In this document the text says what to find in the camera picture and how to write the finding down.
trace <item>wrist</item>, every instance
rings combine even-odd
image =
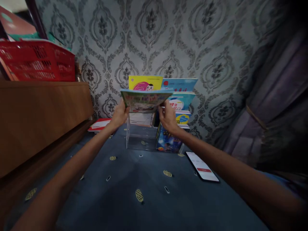
[[[170,129],[170,133],[173,134],[173,135],[177,135],[178,133],[180,133],[183,129],[180,128],[178,125],[176,125],[175,127],[172,127]]]
[[[118,126],[116,123],[110,121],[110,122],[106,125],[106,128],[108,128],[108,130],[115,131],[115,130],[117,130],[117,129],[119,128],[119,126]]]

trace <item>children's book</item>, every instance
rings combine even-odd
[[[193,91],[198,79],[163,79],[161,89],[173,91]]]
[[[175,111],[176,122],[179,125],[188,124],[191,115],[189,111]]]
[[[186,131],[190,129],[188,125],[179,124],[179,127],[183,128]],[[174,137],[172,134],[170,134],[161,124],[159,125],[156,144],[156,148],[158,151],[178,153],[182,143],[183,142],[179,138]]]
[[[172,90],[134,91],[121,89],[121,94],[125,106],[130,107],[130,112],[154,113],[158,105],[172,95]]]
[[[128,88],[142,91],[160,90],[162,81],[162,76],[130,75]]]
[[[188,110],[189,105],[195,96],[196,94],[193,92],[174,92],[168,99],[171,107],[175,110]]]

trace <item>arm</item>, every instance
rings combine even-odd
[[[165,102],[159,108],[165,129],[177,136],[224,179],[274,230],[291,230],[301,212],[301,201],[264,174],[181,129],[175,111]]]
[[[54,230],[54,225],[64,202],[73,187],[92,163],[109,136],[127,119],[129,108],[116,106],[111,122],[95,135],[59,172],[43,187],[27,211],[13,227],[13,231]]]

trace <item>red plastic basket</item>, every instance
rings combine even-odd
[[[20,81],[75,81],[75,55],[47,40],[0,41],[0,57]]]

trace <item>red book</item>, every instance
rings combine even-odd
[[[111,118],[100,118],[88,129],[88,132],[100,132],[111,121]]]

